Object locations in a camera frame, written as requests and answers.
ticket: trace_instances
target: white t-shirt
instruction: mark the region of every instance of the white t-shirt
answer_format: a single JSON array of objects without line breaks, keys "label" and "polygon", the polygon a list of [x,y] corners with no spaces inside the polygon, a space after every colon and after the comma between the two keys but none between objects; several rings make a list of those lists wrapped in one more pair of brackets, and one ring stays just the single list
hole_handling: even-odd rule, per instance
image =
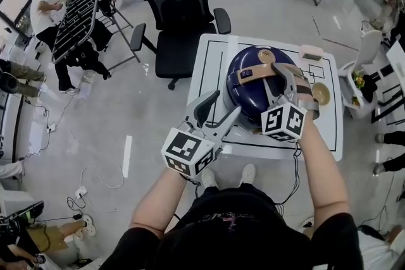
[{"label": "white t-shirt", "polygon": [[32,0],[31,3],[31,25],[35,35],[45,31],[45,29],[55,26],[51,18],[51,11],[42,11],[38,9],[39,3],[49,0]]}]

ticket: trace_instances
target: bowl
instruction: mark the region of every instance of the bowl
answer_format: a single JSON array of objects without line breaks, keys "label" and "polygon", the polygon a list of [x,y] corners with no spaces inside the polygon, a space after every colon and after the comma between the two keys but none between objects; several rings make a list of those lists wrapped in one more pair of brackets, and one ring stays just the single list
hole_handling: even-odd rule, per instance
[{"label": "bowl", "polygon": [[321,106],[327,105],[330,102],[329,89],[321,82],[314,83],[312,86],[312,95]]}]

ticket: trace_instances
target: metal rack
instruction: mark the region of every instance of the metal rack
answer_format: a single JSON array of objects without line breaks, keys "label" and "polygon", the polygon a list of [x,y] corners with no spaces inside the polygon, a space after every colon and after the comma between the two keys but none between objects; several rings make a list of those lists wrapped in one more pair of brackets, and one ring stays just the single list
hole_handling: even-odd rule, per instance
[{"label": "metal rack", "polygon": [[[66,9],[66,13],[59,25],[58,34],[56,36],[55,45],[52,50],[52,63],[56,64],[60,62],[63,58],[74,51],[78,46],[82,45],[91,35],[94,29],[94,24],[96,20],[96,14],[100,10],[104,18],[101,22],[106,27],[113,25],[117,26],[117,31],[115,33],[121,33],[124,41],[130,47],[130,43],[124,33],[123,29],[127,27],[134,27],[119,11],[115,8],[113,3],[109,2],[111,7],[111,14],[105,13],[99,7],[100,0],[71,0]],[[125,22],[128,24],[121,28],[114,14],[119,14]],[[131,59],[136,59],[139,63],[140,60],[136,55],[135,51],[131,50],[133,56],[115,64],[110,67],[108,71],[120,66],[123,63],[130,61]]]}]

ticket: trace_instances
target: window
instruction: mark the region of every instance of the window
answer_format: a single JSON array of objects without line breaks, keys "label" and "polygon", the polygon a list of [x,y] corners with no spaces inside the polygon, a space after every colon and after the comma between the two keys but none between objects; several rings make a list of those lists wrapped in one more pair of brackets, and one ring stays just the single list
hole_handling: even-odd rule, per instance
[{"label": "window", "polygon": [[30,5],[32,0],[0,0],[0,18],[19,34],[23,43],[32,36]]}]

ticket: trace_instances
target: white box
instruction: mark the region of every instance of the white box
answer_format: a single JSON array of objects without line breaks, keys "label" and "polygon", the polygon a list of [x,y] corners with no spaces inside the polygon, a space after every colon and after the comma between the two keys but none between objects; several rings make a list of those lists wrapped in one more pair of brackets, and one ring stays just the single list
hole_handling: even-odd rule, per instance
[{"label": "white box", "polygon": [[291,103],[282,104],[261,113],[263,135],[269,135],[279,142],[299,140],[305,121],[306,109]]},{"label": "white box", "polygon": [[166,166],[189,178],[214,161],[214,142],[172,128],[161,150]]}]

